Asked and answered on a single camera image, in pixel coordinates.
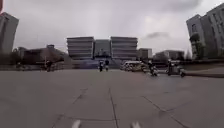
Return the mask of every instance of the tree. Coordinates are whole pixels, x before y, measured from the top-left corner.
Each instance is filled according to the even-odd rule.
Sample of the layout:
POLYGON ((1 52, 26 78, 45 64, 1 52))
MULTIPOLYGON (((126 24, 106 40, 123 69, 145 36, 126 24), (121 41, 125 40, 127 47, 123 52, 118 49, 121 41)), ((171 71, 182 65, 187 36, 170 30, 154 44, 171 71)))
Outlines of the tree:
POLYGON ((10 54, 11 64, 17 64, 19 61, 21 61, 21 58, 19 56, 19 52, 17 49, 14 49, 13 52, 10 54))
POLYGON ((198 33, 193 34, 190 37, 190 41, 195 45, 196 48, 196 59, 203 59, 204 58, 204 46, 200 41, 200 35, 198 33))

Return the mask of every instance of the high-rise building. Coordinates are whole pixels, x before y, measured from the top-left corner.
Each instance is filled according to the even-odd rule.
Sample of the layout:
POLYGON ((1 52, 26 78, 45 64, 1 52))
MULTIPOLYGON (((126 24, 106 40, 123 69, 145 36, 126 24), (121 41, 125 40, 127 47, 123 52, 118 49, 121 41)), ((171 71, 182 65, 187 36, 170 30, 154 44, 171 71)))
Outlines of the high-rise building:
POLYGON ((9 54, 12 52, 18 23, 17 18, 6 12, 0 15, 0 53, 9 54))
POLYGON ((133 37, 111 37, 112 58, 136 60, 138 39, 133 37))
POLYGON ((94 54, 93 37, 67 38, 68 53, 72 59, 92 59, 94 54))
MULTIPOLYGON (((187 20, 189 36, 200 36, 199 43, 204 46, 206 58, 224 56, 224 3, 207 12, 206 15, 196 15, 187 20)), ((192 45, 193 58, 197 55, 196 45, 192 45)))

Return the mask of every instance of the paved ground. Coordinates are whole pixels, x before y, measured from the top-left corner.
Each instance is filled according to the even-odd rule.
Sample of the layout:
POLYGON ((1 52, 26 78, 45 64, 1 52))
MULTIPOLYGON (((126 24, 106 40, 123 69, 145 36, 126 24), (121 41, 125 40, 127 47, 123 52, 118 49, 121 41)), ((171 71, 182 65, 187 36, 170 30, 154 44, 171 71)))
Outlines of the paved ground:
POLYGON ((1 128, 224 127, 224 79, 96 70, 0 72, 1 128))

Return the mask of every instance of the window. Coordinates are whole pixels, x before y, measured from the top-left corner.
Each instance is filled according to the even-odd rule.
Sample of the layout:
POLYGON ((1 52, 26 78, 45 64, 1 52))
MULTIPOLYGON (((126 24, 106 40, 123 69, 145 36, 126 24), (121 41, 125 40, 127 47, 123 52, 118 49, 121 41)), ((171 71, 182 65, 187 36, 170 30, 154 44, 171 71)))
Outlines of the window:
POLYGON ((219 20, 222 21, 221 12, 218 12, 219 20))
POLYGON ((224 33, 224 25, 223 25, 223 23, 220 24, 220 27, 222 29, 222 32, 224 33))
POLYGON ((224 8, 222 9, 222 16, 224 17, 224 8))
POLYGON ((224 39, 222 36, 221 36, 221 44, 222 44, 222 48, 224 48, 224 39))
POLYGON ((212 24, 212 20, 211 20, 210 16, 208 17, 208 21, 209 21, 210 24, 212 24))
POLYGON ((221 33, 221 30, 220 30, 220 27, 219 25, 217 25, 217 28, 218 28, 218 32, 221 33))
POLYGON ((212 33, 213 33, 213 35, 215 35, 215 30, 214 30, 214 28, 212 27, 212 33))
POLYGON ((218 22, 218 19, 216 17, 216 14, 213 14, 213 17, 215 18, 215 21, 218 22))
POLYGON ((194 33, 194 32, 197 32, 197 27, 196 27, 195 24, 192 25, 192 32, 193 32, 193 33, 194 33))
POLYGON ((216 38, 215 38, 214 42, 215 42, 215 44, 217 44, 217 39, 216 38))

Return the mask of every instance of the overcast sky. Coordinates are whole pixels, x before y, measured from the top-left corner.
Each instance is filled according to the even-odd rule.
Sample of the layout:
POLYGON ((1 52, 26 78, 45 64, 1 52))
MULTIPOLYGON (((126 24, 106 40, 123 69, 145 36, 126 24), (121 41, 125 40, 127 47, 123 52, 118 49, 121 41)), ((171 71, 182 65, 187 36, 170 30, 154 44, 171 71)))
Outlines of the overcast sky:
POLYGON ((4 0, 3 11, 19 18, 14 47, 55 44, 66 38, 139 38, 139 47, 190 50, 186 20, 223 0, 4 0))

